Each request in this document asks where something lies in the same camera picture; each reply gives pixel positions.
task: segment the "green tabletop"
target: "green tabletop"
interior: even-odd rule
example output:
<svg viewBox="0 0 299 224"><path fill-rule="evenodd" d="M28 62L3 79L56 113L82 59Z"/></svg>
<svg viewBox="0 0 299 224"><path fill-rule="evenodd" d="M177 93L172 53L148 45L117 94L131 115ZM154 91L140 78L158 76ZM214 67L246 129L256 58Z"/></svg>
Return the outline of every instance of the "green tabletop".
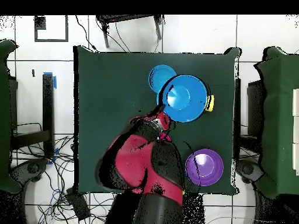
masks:
<svg viewBox="0 0 299 224"><path fill-rule="evenodd" d="M11 166L11 98L9 93L9 70L7 58L17 48L10 40L0 40L0 190L18 193L19 183L9 176Z"/></svg>
<svg viewBox="0 0 299 224"><path fill-rule="evenodd" d="M149 113L157 105L148 75L157 65L172 67L177 74L194 75L209 85L214 110L189 123L176 123L169 136L177 146L182 164L194 151L212 149L224 162L222 177L215 184L199 187L185 177L185 190L194 193L232 195L232 130L235 60L239 49L224 54L151 54L90 52L78 50L79 73L79 192L106 192L95 180L95 168L105 149L128 121Z"/></svg>
<svg viewBox="0 0 299 224"><path fill-rule="evenodd" d="M264 53L265 59L256 68L267 90L260 160L266 174L256 186L270 198L299 195L299 176L293 169L293 89L299 88L299 55L288 55L276 47Z"/></svg>

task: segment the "yellow tape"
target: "yellow tape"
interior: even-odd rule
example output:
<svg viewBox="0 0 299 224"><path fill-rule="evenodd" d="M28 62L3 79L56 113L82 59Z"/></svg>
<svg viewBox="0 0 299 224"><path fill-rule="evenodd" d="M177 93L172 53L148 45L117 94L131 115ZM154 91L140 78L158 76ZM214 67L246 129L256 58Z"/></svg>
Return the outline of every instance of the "yellow tape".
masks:
<svg viewBox="0 0 299 224"><path fill-rule="evenodd" d="M213 107L214 107L214 95L207 96L207 104L206 104L205 111L212 111Z"/></svg>

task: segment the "white floor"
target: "white floor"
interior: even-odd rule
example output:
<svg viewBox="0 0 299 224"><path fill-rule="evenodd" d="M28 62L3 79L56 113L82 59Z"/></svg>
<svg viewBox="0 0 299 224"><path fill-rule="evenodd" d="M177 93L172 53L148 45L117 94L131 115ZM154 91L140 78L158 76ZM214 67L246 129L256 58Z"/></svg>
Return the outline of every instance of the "white floor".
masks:
<svg viewBox="0 0 299 224"><path fill-rule="evenodd" d="M96 24L95 16L78 16L79 22L86 29L86 34L78 25L75 16L68 17L69 41L66 43L35 43L33 16L0 16L0 39L15 40L19 48L10 54L8 68L19 82L18 88L18 122L42 123L42 80L43 72L52 72L57 77L55 100L55 139L71 137L74 132L74 98L73 98L73 53L72 47L82 45L96 47L98 51L123 51L111 38L110 48L106 49L103 33ZM64 39L63 16L46 16L46 30L39 30L40 39ZM268 46L279 46L287 53L299 49L299 29L297 15L165 15L164 52L165 53L223 53L230 47L242 49L239 63L241 78L241 124L247 125L246 88L249 82L259 79L253 65L262 59L263 50ZM157 34L152 17L129 20L117 24L119 34L130 51L152 53L157 46ZM110 25L110 35L125 47L116 32L114 24ZM161 52L159 42L157 52ZM38 125L22 126L19 132L37 131ZM241 128L246 134L246 127ZM72 154L70 143L63 150ZM12 165L23 160L14 159ZM72 163L64 172L66 187L74 182ZM57 172L48 165L47 173L57 188ZM245 185L236 176L236 185L240 193L235 196L204 195L206 224L251 224L255 214L255 197L251 185ZM41 212L48 208L53 191L50 181L43 175L37 183L30 183L26 194L26 213L29 224L37 224ZM107 200L103 207L96 207L97 202ZM92 213L105 216L112 203L111 194L87 195L87 202ZM91 224L93 218L86 221ZM95 219L93 224L102 224Z"/></svg>

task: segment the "blue bowl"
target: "blue bowl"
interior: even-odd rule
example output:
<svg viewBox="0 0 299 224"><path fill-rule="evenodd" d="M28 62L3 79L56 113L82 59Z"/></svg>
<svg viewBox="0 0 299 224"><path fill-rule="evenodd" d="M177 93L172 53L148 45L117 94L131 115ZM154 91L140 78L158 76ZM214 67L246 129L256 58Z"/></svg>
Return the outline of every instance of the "blue bowl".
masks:
<svg viewBox="0 0 299 224"><path fill-rule="evenodd" d="M164 112L172 120L182 123L198 118L206 107L206 101L207 88L205 84L199 78L191 75L174 77L157 94L157 104L163 103L165 105Z"/></svg>
<svg viewBox="0 0 299 224"><path fill-rule="evenodd" d="M171 67L167 65L158 65L149 73L148 83L154 92L159 93L164 84L174 76L176 76L176 72Z"/></svg>

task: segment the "blue cable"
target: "blue cable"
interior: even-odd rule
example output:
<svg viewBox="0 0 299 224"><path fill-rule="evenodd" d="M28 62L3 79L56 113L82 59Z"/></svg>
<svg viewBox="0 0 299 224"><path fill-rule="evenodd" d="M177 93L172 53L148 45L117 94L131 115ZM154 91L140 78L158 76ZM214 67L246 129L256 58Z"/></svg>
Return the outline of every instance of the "blue cable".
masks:
<svg viewBox="0 0 299 224"><path fill-rule="evenodd" d="M51 198L51 201L50 201L50 205L52 205L52 200L53 199L55 199L55 200L57 200L56 198L55 198L55 195L57 194L57 193L63 193L62 191L60 191L59 189L56 189L56 190L54 190L53 191L53 193L52 193L52 198ZM50 210L50 207L46 210L46 214L44 214L44 219L43 219L43 221L41 222L41 224L44 224L44 221L46 220L46 216L48 216L48 212L49 212L49 210Z"/></svg>

